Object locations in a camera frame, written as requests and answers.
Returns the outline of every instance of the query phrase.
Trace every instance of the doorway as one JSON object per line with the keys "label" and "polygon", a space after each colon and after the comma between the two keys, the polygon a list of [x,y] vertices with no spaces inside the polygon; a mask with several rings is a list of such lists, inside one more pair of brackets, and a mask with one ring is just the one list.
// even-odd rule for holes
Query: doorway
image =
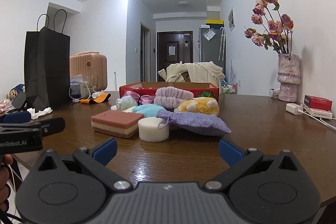
{"label": "doorway", "polygon": [[141,24],[140,35],[140,81],[151,81],[151,31]]}
{"label": "doorway", "polygon": [[[157,33],[157,70],[166,69],[171,64],[193,63],[193,32]],[[157,80],[164,79],[157,75]]]}

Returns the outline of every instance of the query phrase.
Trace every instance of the purple drawstring pouch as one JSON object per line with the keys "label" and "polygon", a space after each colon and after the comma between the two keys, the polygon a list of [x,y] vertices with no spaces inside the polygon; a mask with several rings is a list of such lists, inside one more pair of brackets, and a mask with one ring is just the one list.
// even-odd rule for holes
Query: purple drawstring pouch
{"label": "purple drawstring pouch", "polygon": [[231,130],[221,118],[202,113],[174,113],[167,110],[159,110],[156,117],[200,135],[222,136],[231,133]]}

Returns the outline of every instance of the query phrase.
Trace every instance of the yellow plush toy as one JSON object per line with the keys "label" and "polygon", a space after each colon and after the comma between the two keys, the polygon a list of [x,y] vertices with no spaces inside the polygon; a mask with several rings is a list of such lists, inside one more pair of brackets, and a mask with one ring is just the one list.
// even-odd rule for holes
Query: yellow plush toy
{"label": "yellow plush toy", "polygon": [[217,117],[219,106],[214,98],[198,97],[193,100],[185,101],[174,112],[195,112],[212,115]]}

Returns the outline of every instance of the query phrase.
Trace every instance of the brown door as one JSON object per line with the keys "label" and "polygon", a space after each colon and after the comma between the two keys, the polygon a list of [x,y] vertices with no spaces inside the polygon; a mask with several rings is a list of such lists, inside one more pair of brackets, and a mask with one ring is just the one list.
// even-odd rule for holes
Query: brown door
{"label": "brown door", "polygon": [[157,33],[157,70],[166,69],[171,64],[193,62],[193,32]]}

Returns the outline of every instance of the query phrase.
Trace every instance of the flower vase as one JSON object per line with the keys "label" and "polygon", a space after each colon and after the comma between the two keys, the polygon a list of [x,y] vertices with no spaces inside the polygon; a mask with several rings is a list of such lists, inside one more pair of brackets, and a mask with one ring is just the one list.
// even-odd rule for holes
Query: flower vase
{"label": "flower vase", "polygon": [[279,100],[297,101],[297,85],[300,83],[300,57],[298,55],[279,54],[278,82],[281,83]]}

